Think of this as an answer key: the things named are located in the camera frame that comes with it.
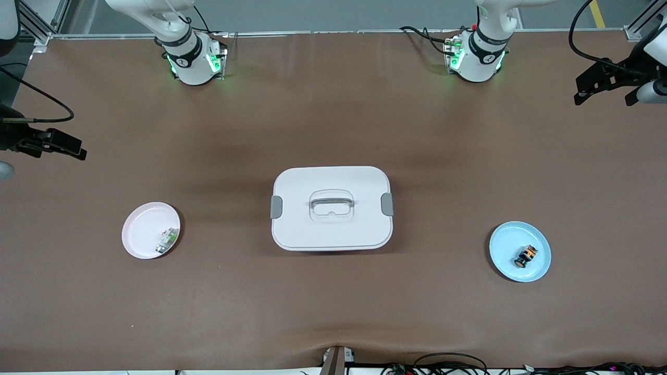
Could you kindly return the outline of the aluminium frame profile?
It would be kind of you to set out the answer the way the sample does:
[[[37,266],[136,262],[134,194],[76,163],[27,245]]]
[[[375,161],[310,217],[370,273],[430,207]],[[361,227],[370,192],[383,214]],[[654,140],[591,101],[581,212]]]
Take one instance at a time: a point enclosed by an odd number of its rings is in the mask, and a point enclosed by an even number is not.
[[[627,41],[638,43],[643,36],[648,35],[665,20],[667,20],[667,0],[648,0],[639,14],[629,24],[625,24],[623,29]]]
[[[24,31],[36,45],[47,45],[62,31],[72,0],[19,0],[19,15]]]

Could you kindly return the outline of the light blue round plate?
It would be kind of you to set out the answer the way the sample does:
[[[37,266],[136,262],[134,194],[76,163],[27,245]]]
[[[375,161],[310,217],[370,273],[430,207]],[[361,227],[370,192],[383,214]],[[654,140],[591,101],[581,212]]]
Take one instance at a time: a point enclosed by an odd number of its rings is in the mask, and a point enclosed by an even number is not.
[[[538,250],[525,269],[515,266],[514,260],[527,245]],[[536,227],[521,221],[500,224],[491,234],[490,259],[496,269],[514,282],[536,282],[546,275],[552,264],[552,250],[547,238]]]

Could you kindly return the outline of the orange push button switch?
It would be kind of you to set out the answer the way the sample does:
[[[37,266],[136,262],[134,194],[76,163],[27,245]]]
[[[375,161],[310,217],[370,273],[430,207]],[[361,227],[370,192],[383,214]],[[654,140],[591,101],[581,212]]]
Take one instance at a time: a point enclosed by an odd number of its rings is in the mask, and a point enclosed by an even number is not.
[[[527,267],[527,264],[533,261],[537,253],[538,250],[535,247],[533,247],[533,245],[525,246],[523,250],[515,258],[514,260],[515,266],[525,269]]]

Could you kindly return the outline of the white lidded storage box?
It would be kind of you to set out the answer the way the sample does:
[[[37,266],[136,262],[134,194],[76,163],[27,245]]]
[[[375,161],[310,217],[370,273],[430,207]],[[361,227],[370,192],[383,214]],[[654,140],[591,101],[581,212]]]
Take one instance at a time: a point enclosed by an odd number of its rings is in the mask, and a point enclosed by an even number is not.
[[[374,166],[291,168],[274,181],[271,234],[288,251],[377,249],[393,217],[390,180]]]

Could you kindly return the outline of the pink round plate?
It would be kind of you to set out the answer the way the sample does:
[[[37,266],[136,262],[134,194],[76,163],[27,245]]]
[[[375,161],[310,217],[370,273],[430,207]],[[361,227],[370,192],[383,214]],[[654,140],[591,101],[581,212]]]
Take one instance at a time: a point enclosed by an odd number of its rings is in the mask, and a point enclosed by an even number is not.
[[[180,235],[181,219],[176,209],[167,203],[150,202],[136,208],[127,217],[121,240],[126,251],[135,258],[159,258],[169,251],[164,254],[155,251],[160,235],[169,228],[178,228]]]

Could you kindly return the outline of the small green white component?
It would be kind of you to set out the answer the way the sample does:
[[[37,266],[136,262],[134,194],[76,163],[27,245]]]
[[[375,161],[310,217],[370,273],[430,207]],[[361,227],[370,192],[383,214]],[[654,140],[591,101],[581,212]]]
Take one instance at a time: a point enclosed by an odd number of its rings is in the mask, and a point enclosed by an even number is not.
[[[169,228],[165,230],[160,235],[160,238],[155,247],[155,251],[159,254],[164,254],[170,250],[176,243],[176,240],[179,236],[179,231],[180,230],[178,228]]]

